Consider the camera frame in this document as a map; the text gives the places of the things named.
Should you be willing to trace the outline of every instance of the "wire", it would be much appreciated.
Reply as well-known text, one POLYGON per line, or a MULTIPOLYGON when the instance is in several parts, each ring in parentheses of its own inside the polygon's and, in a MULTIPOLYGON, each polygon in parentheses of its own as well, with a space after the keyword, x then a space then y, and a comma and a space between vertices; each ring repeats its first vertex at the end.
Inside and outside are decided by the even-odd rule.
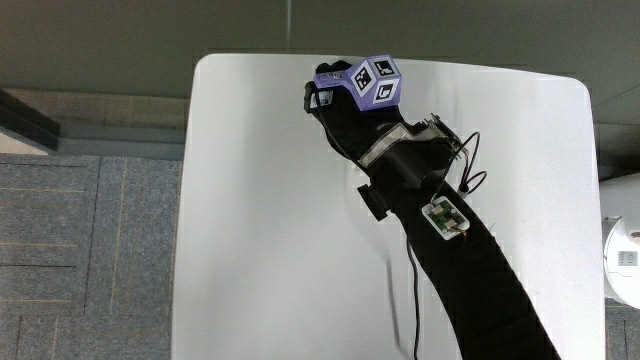
POLYGON ((458 154, 460 154, 460 152, 463 151, 465 146, 467 146, 467 144, 473 139, 473 137, 476 134, 480 135, 480 133, 477 132, 477 131, 475 133, 471 134, 471 136, 469 136, 469 138, 467 138, 467 140, 465 140, 465 142, 463 142, 462 145, 460 145, 460 147, 458 148, 458 150, 456 150, 456 152, 453 154, 453 156, 451 157, 451 160, 449 160, 449 165, 447 166, 447 170, 445 170, 444 175, 442 176, 442 181, 440 182, 440 185, 438 186, 438 190, 435 193, 433 193, 433 196, 431 197, 430 203, 433 203, 433 200, 435 200, 436 196, 440 193, 440 190, 442 190, 442 185, 444 185, 445 178, 447 177, 447 174, 449 174, 449 170, 451 170, 451 165, 453 165, 453 162, 458 157, 458 154))
POLYGON ((469 139, 467 139, 467 142, 474 136, 476 137, 476 146, 473 148, 473 155, 471 155, 471 162, 469 163, 469 156, 465 153, 465 155, 467 156, 465 157, 464 170, 462 172, 462 178, 460 179, 460 186, 458 187, 458 191, 463 192, 466 195, 469 195, 472 192, 474 192, 484 182, 484 179, 487 178, 486 171, 480 171, 475 175, 473 175, 471 178, 469 178, 469 175, 471 174, 471 168, 473 167, 473 163, 476 160, 476 154, 478 153, 478 146, 480 146, 480 132, 476 131, 473 134, 471 134, 471 136, 469 136, 469 139), (482 178, 478 181, 476 186, 474 186, 471 190, 469 190, 469 184, 478 176, 482 176, 482 178))
POLYGON ((411 244, 409 243, 409 237, 407 236, 407 255, 409 255, 409 261, 413 268, 413 303, 416 307, 416 338, 413 342, 413 359, 418 360, 418 342, 420 342, 420 303, 418 302, 418 268, 416 262, 411 256, 411 244))

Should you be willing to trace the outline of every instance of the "white table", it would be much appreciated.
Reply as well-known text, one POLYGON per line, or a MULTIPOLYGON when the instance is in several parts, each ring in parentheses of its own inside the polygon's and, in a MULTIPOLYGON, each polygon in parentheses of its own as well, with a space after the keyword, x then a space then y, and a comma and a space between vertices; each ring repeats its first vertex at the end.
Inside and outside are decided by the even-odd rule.
MULTIPOLYGON (((196 70, 175 262, 173 359, 407 359, 415 327, 399 221, 377 223, 367 178, 302 109, 339 57, 210 55, 196 70)), ((352 62, 358 59, 347 58, 352 62)), ((565 360, 605 358, 589 94, 579 81, 396 60, 408 122, 482 134, 468 202, 492 227, 565 360)), ((457 183, 461 167, 448 180, 457 183)), ((421 272, 421 359, 460 358, 421 272)))

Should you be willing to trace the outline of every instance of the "white device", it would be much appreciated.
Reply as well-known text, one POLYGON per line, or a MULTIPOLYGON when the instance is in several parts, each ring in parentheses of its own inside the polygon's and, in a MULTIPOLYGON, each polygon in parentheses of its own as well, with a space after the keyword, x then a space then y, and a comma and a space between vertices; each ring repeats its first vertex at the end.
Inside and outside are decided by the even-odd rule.
POLYGON ((456 235, 464 235, 469 229, 469 220, 446 196, 441 196, 424 206, 422 214, 445 240, 450 240, 456 235))

